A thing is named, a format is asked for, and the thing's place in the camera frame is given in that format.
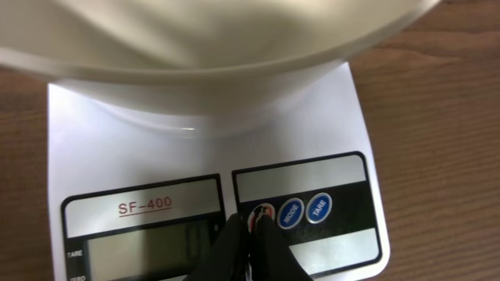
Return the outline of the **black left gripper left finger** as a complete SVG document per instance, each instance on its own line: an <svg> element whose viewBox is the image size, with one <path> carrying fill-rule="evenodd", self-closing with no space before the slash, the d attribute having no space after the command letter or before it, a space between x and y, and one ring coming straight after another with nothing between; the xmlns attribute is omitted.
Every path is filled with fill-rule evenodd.
<svg viewBox="0 0 500 281"><path fill-rule="evenodd" d="M247 279L248 227L235 213L229 217L208 257L185 281L242 281Z"/></svg>

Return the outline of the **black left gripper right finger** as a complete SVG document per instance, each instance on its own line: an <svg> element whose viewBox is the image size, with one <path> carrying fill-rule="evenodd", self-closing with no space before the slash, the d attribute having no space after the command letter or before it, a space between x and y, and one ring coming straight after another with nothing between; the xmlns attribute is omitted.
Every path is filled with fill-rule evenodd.
<svg viewBox="0 0 500 281"><path fill-rule="evenodd" d="M280 229L268 215L251 235L250 265L255 281L312 281L292 254Z"/></svg>

